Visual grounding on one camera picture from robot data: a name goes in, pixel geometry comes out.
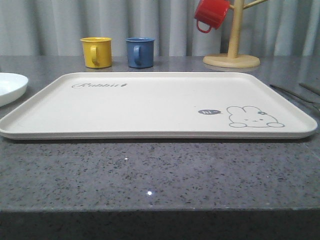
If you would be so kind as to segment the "white round plate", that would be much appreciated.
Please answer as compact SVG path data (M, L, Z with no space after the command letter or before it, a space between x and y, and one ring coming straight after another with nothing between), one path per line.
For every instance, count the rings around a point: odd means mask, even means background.
M17 73L0 73L0 106L5 106L20 98L27 89L29 79Z

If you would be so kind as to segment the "silver metal fork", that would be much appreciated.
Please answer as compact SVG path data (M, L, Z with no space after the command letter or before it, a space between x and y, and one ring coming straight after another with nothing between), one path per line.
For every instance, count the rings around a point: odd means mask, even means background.
M277 86L277 85L274 85L274 84L269 84L269 86L273 89L276 89L276 90L279 90L283 93L286 93L286 94L290 94L306 103L309 103L311 104L318 112L320 111L320 103L319 102L315 102L315 101L312 101L312 100L309 100L301 95L299 95L298 93L294 93L293 91L290 91L288 89L285 89L283 87L280 87L280 86Z

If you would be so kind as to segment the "blue mug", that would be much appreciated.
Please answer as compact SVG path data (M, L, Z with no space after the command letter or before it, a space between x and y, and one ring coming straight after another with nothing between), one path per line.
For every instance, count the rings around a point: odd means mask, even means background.
M154 38L129 37L125 41L129 67L143 69L154 65Z

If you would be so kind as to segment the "beige rabbit serving tray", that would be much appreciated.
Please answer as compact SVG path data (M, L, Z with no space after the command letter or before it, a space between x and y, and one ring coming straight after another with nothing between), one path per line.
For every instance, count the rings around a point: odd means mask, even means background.
M13 140L301 139L317 122L256 77L237 72L80 72L8 113Z

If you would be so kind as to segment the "yellow mug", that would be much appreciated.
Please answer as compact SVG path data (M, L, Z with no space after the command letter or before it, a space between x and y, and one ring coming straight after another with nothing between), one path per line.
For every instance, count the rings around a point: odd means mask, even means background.
M87 68L101 69L112 66L112 38L84 37L80 41Z

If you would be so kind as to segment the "wooden mug tree stand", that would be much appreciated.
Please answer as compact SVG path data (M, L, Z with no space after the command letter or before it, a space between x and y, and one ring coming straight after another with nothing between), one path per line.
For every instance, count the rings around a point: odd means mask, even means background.
M207 65L222 68L254 68L260 65L258 57L239 54L240 35L242 28L243 11L267 0L254 0L245 4L244 0L235 0L229 8L233 10L232 26L229 37L228 52L206 55L203 62Z

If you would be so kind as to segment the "red mug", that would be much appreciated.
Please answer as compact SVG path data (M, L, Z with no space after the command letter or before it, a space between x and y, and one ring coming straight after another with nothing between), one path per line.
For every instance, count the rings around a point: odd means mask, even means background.
M202 33L209 33L212 28L218 29L230 9L228 0L200 0L195 10L196 27ZM207 30L201 29L199 22L209 26Z

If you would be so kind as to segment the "grey pleated curtain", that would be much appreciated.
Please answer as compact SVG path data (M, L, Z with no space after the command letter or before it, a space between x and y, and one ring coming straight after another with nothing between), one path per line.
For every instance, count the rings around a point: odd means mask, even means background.
M3 0L3 56L80 56L81 38L112 38L125 56L128 37L155 39L157 56L204 56L228 49L232 12L219 29L197 30L196 0ZM257 57L317 56L320 3L269 0L243 13L239 52Z

